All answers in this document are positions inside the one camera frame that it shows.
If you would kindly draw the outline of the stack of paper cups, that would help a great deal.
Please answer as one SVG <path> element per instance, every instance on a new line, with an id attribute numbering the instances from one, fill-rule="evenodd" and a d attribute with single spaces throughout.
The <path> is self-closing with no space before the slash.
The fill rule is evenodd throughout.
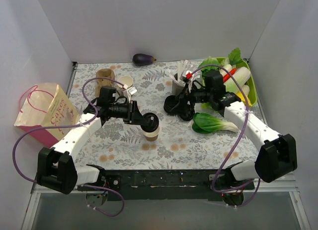
<path id="1" fill-rule="evenodd" d="M 126 89 L 130 89 L 134 84 L 133 78 L 131 76 L 121 76 L 117 79 L 117 81 L 120 83 L 117 84 L 117 90 L 120 96 L 124 95 L 124 91 Z"/>

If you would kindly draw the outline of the stack of black lids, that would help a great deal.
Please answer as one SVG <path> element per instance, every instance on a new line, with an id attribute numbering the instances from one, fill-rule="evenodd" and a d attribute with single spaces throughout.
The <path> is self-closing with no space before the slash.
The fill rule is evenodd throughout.
<path id="1" fill-rule="evenodd" d="M 175 95 L 170 95 L 165 99 L 163 108 L 168 115 L 180 115 L 180 103 Z"/>

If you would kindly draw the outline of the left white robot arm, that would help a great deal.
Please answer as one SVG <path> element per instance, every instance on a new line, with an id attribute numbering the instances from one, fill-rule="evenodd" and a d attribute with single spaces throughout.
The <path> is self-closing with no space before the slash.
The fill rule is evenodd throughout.
<path id="1" fill-rule="evenodd" d="M 116 88 L 103 86 L 96 105 L 89 105 L 79 119 L 79 126 L 71 129 L 51 148 L 43 148 L 38 154 L 37 184 L 55 191 L 69 194 L 79 185 L 89 184 L 94 190 L 101 190 L 106 183 L 104 169 L 97 165 L 76 167 L 74 160 L 90 139 L 110 118 L 122 119 L 125 124 L 138 125 L 145 133 L 152 133 L 159 127 L 154 113 L 141 114 L 136 101 L 115 99 Z"/>

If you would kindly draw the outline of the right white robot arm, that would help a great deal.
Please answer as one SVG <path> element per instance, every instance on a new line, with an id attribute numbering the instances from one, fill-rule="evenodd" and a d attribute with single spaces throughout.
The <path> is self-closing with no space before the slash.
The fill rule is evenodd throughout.
<path id="1" fill-rule="evenodd" d="M 207 72 L 204 83 L 201 88 L 185 85 L 178 95 L 168 96 L 164 110 L 185 121 L 193 120 L 198 128 L 208 133 L 212 131 L 212 120 L 200 124 L 202 115 L 194 110 L 195 104 L 208 102 L 251 140 L 258 156 L 255 161 L 240 162 L 226 169 L 225 184 L 229 188 L 236 189 L 243 180 L 255 178 L 270 183 L 297 169 L 296 141 L 290 134 L 279 134 L 249 113 L 236 94 L 226 91 L 219 71 Z"/>

